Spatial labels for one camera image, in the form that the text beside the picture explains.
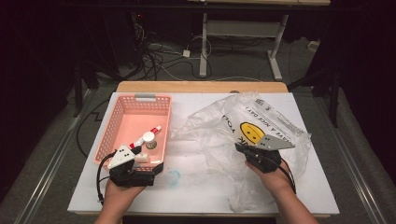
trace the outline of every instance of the wooden table edge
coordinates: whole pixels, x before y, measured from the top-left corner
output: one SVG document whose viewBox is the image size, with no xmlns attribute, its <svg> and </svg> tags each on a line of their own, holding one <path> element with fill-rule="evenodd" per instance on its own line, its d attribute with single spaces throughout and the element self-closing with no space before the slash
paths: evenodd
<svg viewBox="0 0 396 224">
<path fill-rule="evenodd" d="M 117 92 L 289 92 L 283 82 L 122 81 Z"/>
</svg>

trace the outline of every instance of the white tabletop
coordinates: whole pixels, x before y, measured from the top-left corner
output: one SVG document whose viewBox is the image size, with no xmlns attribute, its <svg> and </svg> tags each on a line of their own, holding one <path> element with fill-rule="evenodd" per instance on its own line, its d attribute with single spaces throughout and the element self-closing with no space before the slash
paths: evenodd
<svg viewBox="0 0 396 224">
<path fill-rule="evenodd" d="M 109 107 L 114 98 L 113 93 Z M 172 96 L 172 114 L 169 130 L 183 125 L 187 116 L 222 99 L 230 93 L 166 93 Z M 303 119 L 291 93 L 260 93 L 261 98 L 306 131 Z M 108 111 L 102 123 L 106 123 Z M 93 155 L 99 145 L 105 127 L 98 131 L 68 211 L 78 214 L 97 214 L 102 205 L 97 202 L 95 177 L 98 165 Z M 163 171 L 156 176 L 155 184 L 147 187 L 134 200 L 128 213 L 138 215 L 206 215 L 206 216 L 273 216 L 278 213 L 274 203 L 258 210 L 235 213 L 230 209 L 229 198 L 234 193 L 233 182 L 217 172 L 207 170 L 205 153 L 194 141 L 168 141 Z M 106 181 L 101 183 L 105 192 Z M 312 146 L 309 150 L 305 172 L 297 179 L 297 196 L 316 216 L 339 214 L 327 178 Z"/>
</svg>

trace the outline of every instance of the yellow smiley face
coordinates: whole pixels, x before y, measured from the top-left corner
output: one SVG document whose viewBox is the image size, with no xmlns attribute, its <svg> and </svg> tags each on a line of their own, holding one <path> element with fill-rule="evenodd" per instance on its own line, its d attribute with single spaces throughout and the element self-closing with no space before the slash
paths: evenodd
<svg viewBox="0 0 396 224">
<path fill-rule="evenodd" d="M 260 139 L 265 136 L 261 128 L 254 124 L 243 122 L 241 123 L 241 131 L 250 142 L 257 144 Z"/>
</svg>

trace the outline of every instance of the plastic bag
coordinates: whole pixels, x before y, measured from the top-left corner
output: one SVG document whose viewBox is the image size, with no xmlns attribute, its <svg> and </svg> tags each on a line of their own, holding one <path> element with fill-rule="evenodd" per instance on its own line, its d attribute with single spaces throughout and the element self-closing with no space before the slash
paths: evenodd
<svg viewBox="0 0 396 224">
<path fill-rule="evenodd" d="M 230 95 L 190 115 L 183 126 L 173 130 L 171 139 L 199 141 L 207 167 L 227 175 L 235 186 L 230 195 L 234 212 L 256 210 L 273 199 L 260 179 L 249 172 L 245 156 L 234 143 L 254 145 L 265 134 L 290 141 L 295 148 L 280 149 L 295 179 L 304 172 L 310 148 L 310 134 L 296 127 L 267 104 L 257 92 Z"/>
</svg>

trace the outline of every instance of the plastic basket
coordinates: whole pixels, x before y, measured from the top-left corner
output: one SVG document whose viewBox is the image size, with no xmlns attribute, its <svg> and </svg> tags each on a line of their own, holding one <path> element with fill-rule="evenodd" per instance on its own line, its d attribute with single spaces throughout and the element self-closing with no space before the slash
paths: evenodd
<svg viewBox="0 0 396 224">
<path fill-rule="evenodd" d="M 102 159 L 114 152 L 121 145 L 129 146 L 143 133 L 161 126 L 156 133 L 157 146 L 154 149 L 142 145 L 142 153 L 148 154 L 149 161 L 140 163 L 141 170 L 150 170 L 163 162 L 166 135 L 169 126 L 172 97 L 164 94 L 124 93 L 119 95 L 110 109 L 111 114 L 106 125 L 100 144 L 94 155 L 94 162 L 99 164 Z"/>
</svg>

